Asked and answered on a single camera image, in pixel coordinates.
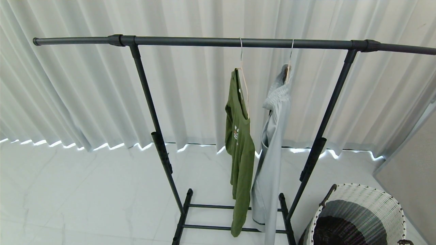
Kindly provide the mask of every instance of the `black metal clothes rack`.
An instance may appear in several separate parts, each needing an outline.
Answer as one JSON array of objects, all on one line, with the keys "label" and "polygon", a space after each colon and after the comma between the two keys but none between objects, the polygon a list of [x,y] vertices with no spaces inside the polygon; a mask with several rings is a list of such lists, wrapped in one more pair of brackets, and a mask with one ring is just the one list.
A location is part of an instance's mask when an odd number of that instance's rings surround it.
[{"label": "black metal clothes rack", "polygon": [[[318,133],[310,150],[306,164],[300,176],[300,187],[297,191],[295,199],[292,202],[291,208],[288,211],[285,196],[283,193],[279,195],[281,208],[277,211],[283,215],[285,230],[277,230],[276,233],[286,234],[289,245],[295,245],[295,238],[290,223],[290,219],[295,211],[298,201],[303,194],[304,188],[312,174],[312,171],[317,163],[317,160],[324,148],[327,141],[323,137],[324,131],[327,127],[329,118],[333,112],[334,106],[348,72],[350,71],[351,64],[353,63],[357,52],[374,52],[374,51],[392,51],[413,54],[430,54],[436,55],[436,48],[417,47],[399,44],[384,44],[374,40],[351,40],[351,41],[335,41],[335,40],[292,40],[292,39],[246,39],[243,38],[204,38],[204,37],[137,37],[115,34],[107,37],[61,37],[61,38],[34,38],[33,43],[36,46],[40,45],[54,45],[54,44],[110,44],[119,47],[128,46],[132,52],[135,61],[136,69],[141,80],[144,95],[150,110],[151,118],[153,120],[155,132],[151,133],[155,143],[157,152],[159,153],[160,161],[162,163],[165,174],[170,183],[171,190],[174,198],[176,199],[177,206],[180,210],[180,219],[173,238],[173,245],[178,245],[182,236],[184,228],[197,228],[197,229],[211,229],[211,230],[230,230],[230,227],[224,226],[209,226],[209,225],[189,225],[186,224],[186,217],[189,208],[219,208],[219,209],[233,209],[233,206],[222,205],[207,205],[207,204],[192,204],[191,198],[193,195],[192,189],[189,189],[184,204],[182,204],[174,179],[172,177],[172,167],[168,158],[167,149],[165,147],[162,131],[160,130],[159,121],[157,119],[156,110],[154,108],[153,100],[151,98],[150,89],[148,86],[147,78],[141,61],[141,55],[138,45],[166,45],[166,46],[213,46],[213,47],[240,47],[241,42],[245,48],[313,48],[313,49],[344,49],[348,50],[347,56],[344,60],[341,73],[337,80],[336,86],[333,90],[331,99],[328,103],[326,112],[321,121]],[[259,232],[253,228],[243,228],[242,231]]]}]

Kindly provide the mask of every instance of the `sheer curtain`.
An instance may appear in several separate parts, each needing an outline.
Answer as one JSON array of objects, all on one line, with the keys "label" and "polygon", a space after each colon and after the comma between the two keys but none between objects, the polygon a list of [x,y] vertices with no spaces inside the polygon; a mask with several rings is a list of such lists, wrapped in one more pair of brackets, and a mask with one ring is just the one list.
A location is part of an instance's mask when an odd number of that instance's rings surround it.
[{"label": "sheer curtain", "polygon": [[[374,39],[436,47],[436,2],[1,1],[1,139],[87,150],[151,142],[153,124],[128,48],[35,47],[33,37],[190,36]],[[224,145],[240,48],[140,46],[166,142]],[[289,50],[244,48],[251,134],[258,146],[269,85]],[[293,51],[291,117],[283,146],[310,147],[346,51]],[[359,53],[324,136],[327,147],[395,150],[436,91],[436,57]]]}]

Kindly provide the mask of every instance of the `rack bottom shelf bar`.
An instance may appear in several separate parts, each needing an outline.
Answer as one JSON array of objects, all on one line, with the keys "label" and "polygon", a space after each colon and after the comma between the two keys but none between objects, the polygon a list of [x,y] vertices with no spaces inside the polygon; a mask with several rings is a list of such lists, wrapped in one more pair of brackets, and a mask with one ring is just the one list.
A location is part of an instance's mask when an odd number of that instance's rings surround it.
[{"label": "rack bottom shelf bar", "polygon": [[[233,209],[234,206],[226,206],[226,205],[208,205],[208,204],[191,204],[191,198],[194,194],[192,189],[188,190],[188,193],[186,194],[185,203],[183,204],[183,210],[184,214],[180,215],[179,223],[177,224],[176,233],[174,234],[173,243],[172,245],[179,245],[182,232],[184,228],[191,228],[191,229],[207,229],[207,230],[221,230],[221,231],[230,231],[231,227],[226,226],[212,226],[212,225],[188,225],[185,224],[186,216],[188,214],[189,208],[218,208],[218,209]],[[294,232],[291,227],[291,223],[286,220],[286,216],[288,215],[288,208],[286,206],[285,201],[285,195],[283,193],[280,193],[279,195],[279,201],[280,201],[280,207],[277,209],[278,212],[282,213],[283,216],[283,222],[285,224],[284,230],[276,230],[276,233],[278,234],[286,234],[288,237],[288,243],[289,245],[296,245],[295,238],[294,238]],[[242,231],[247,232],[260,232],[257,229],[254,228],[242,228]]]}]

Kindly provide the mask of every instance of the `curtain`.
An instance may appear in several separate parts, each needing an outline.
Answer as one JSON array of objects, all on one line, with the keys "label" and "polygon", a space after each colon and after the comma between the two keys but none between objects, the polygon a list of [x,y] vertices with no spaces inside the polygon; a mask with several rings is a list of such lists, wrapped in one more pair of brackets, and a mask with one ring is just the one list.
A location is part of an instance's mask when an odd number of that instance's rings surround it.
[{"label": "curtain", "polygon": [[[1,139],[95,149],[148,145],[153,131],[128,48],[36,47],[34,37],[136,36],[353,40],[436,47],[436,2],[1,0]],[[140,46],[166,142],[224,145],[241,48]],[[251,135],[260,145],[269,85],[289,49],[244,48]],[[346,51],[294,49],[283,146],[310,147]],[[359,53],[324,137],[327,148],[393,152],[436,91],[436,57]]]}]

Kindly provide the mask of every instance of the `grey hoodie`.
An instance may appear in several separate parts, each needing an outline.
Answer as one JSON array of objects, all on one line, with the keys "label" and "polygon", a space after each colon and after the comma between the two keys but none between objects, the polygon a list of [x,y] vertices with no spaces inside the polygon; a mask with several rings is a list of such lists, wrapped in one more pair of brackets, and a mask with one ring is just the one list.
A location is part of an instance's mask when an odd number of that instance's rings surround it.
[{"label": "grey hoodie", "polygon": [[252,216],[256,228],[265,232],[265,245],[273,245],[276,238],[282,141],[291,107],[291,83],[283,82],[287,67],[282,67],[263,103],[263,108],[271,112],[262,131],[262,152],[251,189]]}]

